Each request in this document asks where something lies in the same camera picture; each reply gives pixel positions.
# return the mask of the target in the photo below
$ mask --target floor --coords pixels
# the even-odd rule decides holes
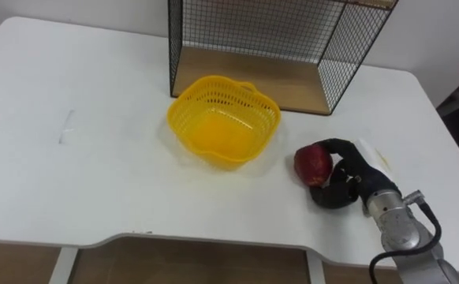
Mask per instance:
[[[0,245],[0,284],[47,284],[59,249]],[[324,265],[327,284],[369,283],[365,268]],[[378,271],[381,283],[401,283]],[[81,250],[71,284],[308,284],[305,254],[289,248],[125,237]]]

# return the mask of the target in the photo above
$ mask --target white wall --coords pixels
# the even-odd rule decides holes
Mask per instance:
[[[0,0],[25,16],[167,35],[167,0]],[[412,72],[438,105],[459,85],[459,0],[401,0],[365,64]]]
[[[459,86],[459,0],[400,0],[365,64],[412,72],[438,106]]]

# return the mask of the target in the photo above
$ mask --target black cable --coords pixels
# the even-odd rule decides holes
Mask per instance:
[[[442,227],[440,226],[440,223],[438,222],[435,216],[435,213],[433,213],[433,211],[431,210],[429,205],[427,205],[426,202],[420,204],[419,208],[426,215],[429,221],[433,223],[433,225],[435,226],[435,235],[425,246],[422,246],[420,248],[412,248],[408,250],[398,250],[398,251],[393,251],[393,252],[383,252],[377,255],[376,257],[374,257],[373,260],[371,260],[370,262],[370,268],[369,268],[372,284],[378,284],[377,278],[375,277],[375,266],[380,260],[383,260],[387,257],[395,257],[395,256],[414,256],[414,255],[432,250],[440,242],[440,237],[442,237]]]

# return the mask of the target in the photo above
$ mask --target yellow plastic basket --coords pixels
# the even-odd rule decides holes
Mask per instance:
[[[168,123],[188,150],[233,170],[267,146],[280,122],[277,104],[248,82],[200,78],[168,110]]]

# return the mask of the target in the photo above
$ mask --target white table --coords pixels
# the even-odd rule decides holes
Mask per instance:
[[[227,241],[303,248],[312,269],[315,256],[366,266],[383,249],[360,202],[316,207],[291,165],[306,144],[362,137],[386,156],[404,194],[426,195],[446,258],[459,270],[459,150],[412,74],[361,67],[333,115],[283,112],[267,150],[234,173],[193,162],[175,142],[165,122],[168,78],[168,39],[4,22],[0,241],[74,248],[125,235]],[[65,252],[60,257],[70,259]]]

